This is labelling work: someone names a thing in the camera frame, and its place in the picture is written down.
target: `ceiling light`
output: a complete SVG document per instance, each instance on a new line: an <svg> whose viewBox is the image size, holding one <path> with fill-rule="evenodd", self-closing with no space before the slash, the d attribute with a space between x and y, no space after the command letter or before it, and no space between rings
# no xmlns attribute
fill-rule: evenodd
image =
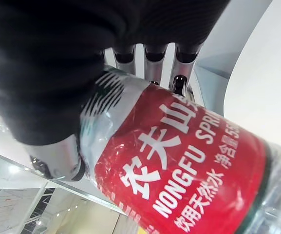
<svg viewBox="0 0 281 234"><path fill-rule="evenodd" d="M17 172L20 171L19 167L15 166L15 165L9 166L8 170L11 174L16 174Z"/></svg>

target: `plastic bottle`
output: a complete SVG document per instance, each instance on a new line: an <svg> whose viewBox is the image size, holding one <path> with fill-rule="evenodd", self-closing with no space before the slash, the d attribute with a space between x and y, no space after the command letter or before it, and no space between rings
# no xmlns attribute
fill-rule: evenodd
<svg viewBox="0 0 281 234"><path fill-rule="evenodd" d="M96 186L150 234L281 234L281 148L106 67L81 115Z"/></svg>

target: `white wall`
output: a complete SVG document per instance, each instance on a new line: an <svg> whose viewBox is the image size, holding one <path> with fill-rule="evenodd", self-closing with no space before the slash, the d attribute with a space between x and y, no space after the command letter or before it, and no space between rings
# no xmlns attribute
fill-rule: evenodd
<svg viewBox="0 0 281 234"><path fill-rule="evenodd" d="M229 78L247 39L272 0L231 0L203 45L197 64Z"/></svg>

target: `robotic hand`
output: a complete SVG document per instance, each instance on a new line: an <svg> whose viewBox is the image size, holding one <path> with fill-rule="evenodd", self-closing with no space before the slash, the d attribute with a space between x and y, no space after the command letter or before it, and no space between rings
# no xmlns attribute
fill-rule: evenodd
<svg viewBox="0 0 281 234"><path fill-rule="evenodd" d="M145 46L145 79L160 82L176 43L169 88L184 95L193 63L229 0L0 0L0 116L47 178L80 180L79 115L112 47L134 73Z"/></svg>

